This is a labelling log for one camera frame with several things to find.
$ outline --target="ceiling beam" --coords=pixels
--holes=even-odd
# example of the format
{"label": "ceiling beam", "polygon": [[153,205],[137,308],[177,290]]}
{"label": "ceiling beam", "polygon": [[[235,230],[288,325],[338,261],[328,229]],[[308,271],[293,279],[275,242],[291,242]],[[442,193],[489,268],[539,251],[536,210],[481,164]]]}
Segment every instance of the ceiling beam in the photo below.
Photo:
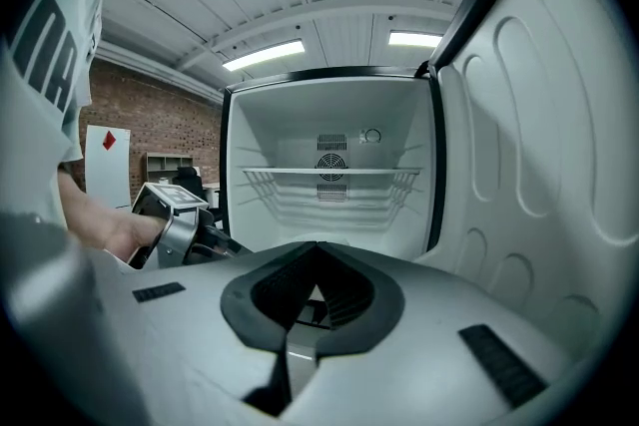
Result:
{"label": "ceiling beam", "polygon": [[[136,4],[141,6],[143,10],[152,11],[155,15],[162,17],[168,24],[168,27],[171,27],[172,30],[178,30],[178,31],[190,30],[185,25],[178,22],[175,18],[170,16],[166,11],[160,9],[158,6],[156,6],[149,0],[130,0],[130,1],[135,2]],[[119,26],[122,25],[122,23],[118,20],[111,19],[111,22]],[[215,83],[213,84],[213,86],[215,86],[218,89],[221,89],[237,81],[237,76],[233,75],[226,68],[223,68],[222,60],[217,55],[211,54],[211,60],[213,61],[213,63],[215,63],[214,71],[209,71],[209,74],[212,76],[213,80],[215,80]]]}
{"label": "ceiling beam", "polygon": [[184,71],[207,55],[265,32],[318,18],[366,13],[420,16],[449,22],[455,14],[455,8],[431,0],[320,0],[276,11],[220,34],[185,55],[175,68]]}
{"label": "ceiling beam", "polygon": [[100,42],[96,51],[96,58],[124,66],[220,105],[224,100],[224,95],[214,87],[207,86],[193,77],[108,41]]}

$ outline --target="person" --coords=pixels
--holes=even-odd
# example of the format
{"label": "person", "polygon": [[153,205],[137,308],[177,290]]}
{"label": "person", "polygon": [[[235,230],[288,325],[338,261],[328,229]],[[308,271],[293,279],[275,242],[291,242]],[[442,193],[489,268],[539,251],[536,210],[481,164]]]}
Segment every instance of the person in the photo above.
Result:
{"label": "person", "polygon": [[[66,226],[83,245],[127,261],[154,240],[164,221],[100,205],[58,166],[82,159],[78,117],[90,104],[89,68],[100,41],[102,0],[24,0],[21,7],[0,40],[0,147],[16,148],[4,129],[11,127],[28,150],[0,170],[2,183],[15,184],[0,191],[0,208],[35,213]],[[42,134],[56,130],[61,134],[54,135],[64,137],[43,143]],[[56,176],[42,190],[37,184],[47,172]]]}

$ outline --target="shelf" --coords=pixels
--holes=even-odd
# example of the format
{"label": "shelf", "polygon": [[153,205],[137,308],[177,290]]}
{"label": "shelf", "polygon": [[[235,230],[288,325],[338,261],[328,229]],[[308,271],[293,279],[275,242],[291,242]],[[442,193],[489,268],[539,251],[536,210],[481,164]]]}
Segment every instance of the shelf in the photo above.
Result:
{"label": "shelf", "polygon": [[277,175],[418,175],[420,169],[286,169],[279,167],[248,167],[245,173]]}
{"label": "shelf", "polygon": [[176,155],[174,153],[147,153],[148,158],[152,159],[190,159],[190,155]]}

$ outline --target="fluorescent light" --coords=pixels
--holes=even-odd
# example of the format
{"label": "fluorescent light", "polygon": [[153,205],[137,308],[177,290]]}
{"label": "fluorescent light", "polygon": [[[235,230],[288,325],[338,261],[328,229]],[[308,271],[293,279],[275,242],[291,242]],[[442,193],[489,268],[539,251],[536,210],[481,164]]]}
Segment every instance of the fluorescent light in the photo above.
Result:
{"label": "fluorescent light", "polygon": [[293,357],[303,358],[306,360],[313,360],[312,357],[307,357],[306,355],[300,355],[299,353],[293,353],[292,351],[289,352],[289,355],[292,355]]}
{"label": "fluorescent light", "polygon": [[390,32],[388,45],[402,45],[408,47],[435,48],[441,41],[441,36],[419,34],[416,32]]}
{"label": "fluorescent light", "polygon": [[271,59],[277,59],[286,55],[301,54],[305,51],[302,41],[296,40],[289,43],[284,43],[276,47],[266,48],[253,54],[245,55],[240,59],[234,59],[225,63],[223,66],[229,71],[236,71],[241,68],[246,68],[253,64],[263,63],[270,61]]}

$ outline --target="air vent grille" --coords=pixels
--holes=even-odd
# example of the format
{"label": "air vent grille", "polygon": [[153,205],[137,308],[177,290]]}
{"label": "air vent grille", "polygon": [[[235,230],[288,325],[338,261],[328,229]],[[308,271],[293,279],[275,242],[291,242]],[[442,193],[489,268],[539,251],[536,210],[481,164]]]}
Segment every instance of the air vent grille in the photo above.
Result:
{"label": "air vent grille", "polygon": [[348,199],[347,185],[318,185],[318,199],[333,203],[343,203]]}
{"label": "air vent grille", "polygon": [[[316,165],[317,169],[346,169],[346,162],[340,155],[335,153],[326,153],[320,159]],[[341,179],[343,175],[319,175],[323,180],[327,182],[336,182]]]}
{"label": "air vent grille", "polygon": [[318,135],[318,151],[346,151],[346,135]]}

